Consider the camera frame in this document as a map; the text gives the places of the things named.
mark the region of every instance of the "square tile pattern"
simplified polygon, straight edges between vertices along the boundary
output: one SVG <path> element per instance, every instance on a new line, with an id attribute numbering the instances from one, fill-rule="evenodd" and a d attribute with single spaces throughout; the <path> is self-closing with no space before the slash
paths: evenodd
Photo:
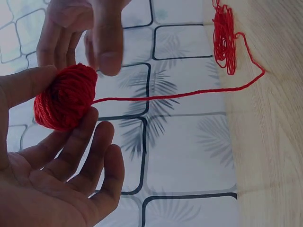
<path id="1" fill-rule="evenodd" d="M 0 71 L 37 66 L 36 45 L 49 0 L 0 3 Z M 98 72 L 96 99 L 172 95 L 219 87 L 201 0 L 132 0 L 122 12 L 123 67 Z M 83 36 L 76 61 L 87 64 Z M 118 208 L 96 226 L 239 226 L 236 178 L 222 94 L 175 100 L 95 104 L 115 127 L 125 181 Z M 37 144 L 52 131 L 35 123 L 33 99 L 9 111 L 8 150 Z M 80 161 L 80 171 L 90 147 Z M 104 174 L 95 193 L 102 185 Z"/>

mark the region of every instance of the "fingernail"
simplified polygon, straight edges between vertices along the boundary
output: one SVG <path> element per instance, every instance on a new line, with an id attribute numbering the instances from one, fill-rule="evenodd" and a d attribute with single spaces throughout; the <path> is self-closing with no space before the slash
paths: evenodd
<path id="1" fill-rule="evenodd" d="M 99 57 L 99 68 L 107 76 L 115 76 L 119 73 L 122 64 L 122 56 L 118 52 L 106 52 Z"/>

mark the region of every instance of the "finger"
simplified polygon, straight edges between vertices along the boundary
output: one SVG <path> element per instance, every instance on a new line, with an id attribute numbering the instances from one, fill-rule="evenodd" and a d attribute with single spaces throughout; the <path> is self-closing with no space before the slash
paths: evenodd
<path id="1" fill-rule="evenodd" d="M 79 126 L 73 130 L 59 156 L 42 171 L 65 182 L 77 170 L 98 119 L 98 111 L 91 107 Z"/>
<path id="2" fill-rule="evenodd" d="M 54 51 L 60 37 L 61 28 L 46 15 L 37 45 L 38 66 L 54 64 Z"/>
<path id="3" fill-rule="evenodd" d="M 71 42 L 71 35 L 72 32 L 68 29 L 61 29 L 60 37 L 54 50 L 54 64 L 58 70 L 66 68 L 66 55 Z"/>
<path id="4" fill-rule="evenodd" d="M 68 132 L 54 131 L 37 145 L 19 151 L 18 154 L 28 161 L 32 169 L 41 169 L 55 158 L 69 135 Z"/>
<path id="5" fill-rule="evenodd" d="M 124 164 L 121 149 L 117 145 L 111 145 L 104 158 L 105 179 L 100 192 L 90 199 L 99 211 L 97 222 L 114 211 L 119 203 L 122 185 L 124 181 Z"/>
<path id="6" fill-rule="evenodd" d="M 89 66 L 93 68 L 94 70 L 97 70 L 96 61 L 95 61 L 95 54 L 94 54 L 94 48 L 93 48 L 93 42 L 92 42 L 92 31 L 88 30 L 85 33 L 84 36 L 84 45 L 85 45 L 85 56 L 89 63 Z"/>
<path id="7" fill-rule="evenodd" d="M 123 59 L 121 11 L 124 0 L 93 0 L 93 49 L 96 64 L 102 73 L 118 74 Z"/>
<path id="8" fill-rule="evenodd" d="M 73 190 L 86 196 L 94 192 L 104 167 L 105 153 L 111 152 L 112 149 L 109 145 L 112 143 L 114 131 L 113 125 L 109 122 L 102 122 L 97 126 L 83 168 L 77 176 L 67 182 Z"/>
<path id="9" fill-rule="evenodd" d="M 66 54 L 66 64 L 67 66 L 75 65 L 76 64 L 76 47 L 79 43 L 81 38 L 82 32 L 75 32 L 71 36 L 71 41 L 67 50 Z"/>
<path id="10" fill-rule="evenodd" d="M 37 67 L 9 76 L 0 77 L 0 89 L 4 92 L 8 108 L 26 102 L 45 90 L 54 80 L 54 66 Z"/>

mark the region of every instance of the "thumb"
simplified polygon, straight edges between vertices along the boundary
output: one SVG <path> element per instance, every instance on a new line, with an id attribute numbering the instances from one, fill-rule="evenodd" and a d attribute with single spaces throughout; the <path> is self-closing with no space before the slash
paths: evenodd
<path id="1" fill-rule="evenodd" d="M 55 79 L 55 66 L 43 66 L 1 77 L 2 89 L 8 109 L 34 98 Z"/>
<path id="2" fill-rule="evenodd" d="M 92 0 L 92 42 L 96 64 L 108 76 L 118 74 L 123 59 L 121 12 L 124 0 Z"/>

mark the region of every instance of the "wooden surface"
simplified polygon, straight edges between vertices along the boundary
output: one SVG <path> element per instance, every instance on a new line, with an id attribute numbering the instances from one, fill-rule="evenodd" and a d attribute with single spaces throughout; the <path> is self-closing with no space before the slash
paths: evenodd
<path id="1" fill-rule="evenodd" d="M 211 0 L 204 1 L 212 42 Z M 303 1 L 225 0 L 235 32 L 243 31 L 268 73 L 252 87 L 226 94 L 243 227 L 303 226 Z M 237 43 L 237 71 L 219 70 L 222 87 L 260 71 Z"/>

